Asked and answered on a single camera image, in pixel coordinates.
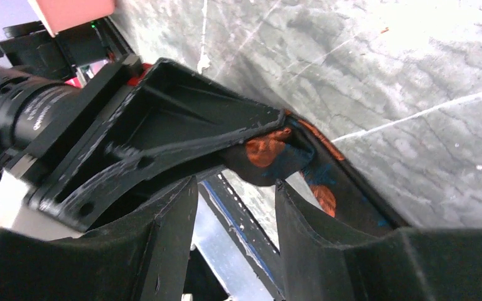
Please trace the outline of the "dark floral necktie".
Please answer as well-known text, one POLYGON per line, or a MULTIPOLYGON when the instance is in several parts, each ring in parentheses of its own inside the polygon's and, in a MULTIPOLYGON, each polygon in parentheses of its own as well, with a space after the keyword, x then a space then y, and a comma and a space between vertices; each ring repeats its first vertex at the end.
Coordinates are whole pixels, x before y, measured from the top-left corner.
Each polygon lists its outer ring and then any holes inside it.
POLYGON ((286 112, 284 125, 221 151, 224 165, 255 186, 300 173, 330 217, 373 236, 410 224, 319 129, 286 112))

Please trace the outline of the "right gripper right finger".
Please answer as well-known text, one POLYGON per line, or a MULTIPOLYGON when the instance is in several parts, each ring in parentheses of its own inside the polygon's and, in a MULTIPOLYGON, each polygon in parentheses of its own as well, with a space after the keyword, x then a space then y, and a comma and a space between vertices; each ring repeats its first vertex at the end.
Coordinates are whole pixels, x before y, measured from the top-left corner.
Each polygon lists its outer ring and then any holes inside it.
POLYGON ((377 238, 276 184, 287 300, 482 300, 482 229, 401 228, 377 238))

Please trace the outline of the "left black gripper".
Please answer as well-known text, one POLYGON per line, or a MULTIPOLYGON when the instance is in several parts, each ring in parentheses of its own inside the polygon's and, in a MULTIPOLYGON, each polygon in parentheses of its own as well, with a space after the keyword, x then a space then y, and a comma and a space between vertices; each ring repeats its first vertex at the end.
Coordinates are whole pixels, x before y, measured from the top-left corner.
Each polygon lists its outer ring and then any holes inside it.
POLYGON ((4 104, 4 169, 38 189, 28 206, 76 231, 115 221, 170 184, 222 167, 282 110, 167 58, 105 65, 83 88, 33 78, 4 104))

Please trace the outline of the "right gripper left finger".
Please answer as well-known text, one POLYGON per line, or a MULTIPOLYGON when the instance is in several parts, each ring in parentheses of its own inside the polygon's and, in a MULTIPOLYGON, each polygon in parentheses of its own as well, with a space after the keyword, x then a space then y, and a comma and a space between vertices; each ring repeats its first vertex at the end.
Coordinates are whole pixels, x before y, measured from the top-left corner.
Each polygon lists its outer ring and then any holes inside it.
POLYGON ((79 238, 0 228, 0 300, 180 300, 197 204, 187 177, 79 238))

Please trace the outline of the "pink compartment organizer box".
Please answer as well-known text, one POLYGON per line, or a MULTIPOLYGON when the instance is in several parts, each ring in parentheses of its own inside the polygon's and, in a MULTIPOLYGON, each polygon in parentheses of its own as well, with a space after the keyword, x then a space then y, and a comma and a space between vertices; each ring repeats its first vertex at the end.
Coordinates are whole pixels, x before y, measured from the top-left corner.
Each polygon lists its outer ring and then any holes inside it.
POLYGON ((109 16, 115 0, 28 0, 51 37, 67 29, 109 16))

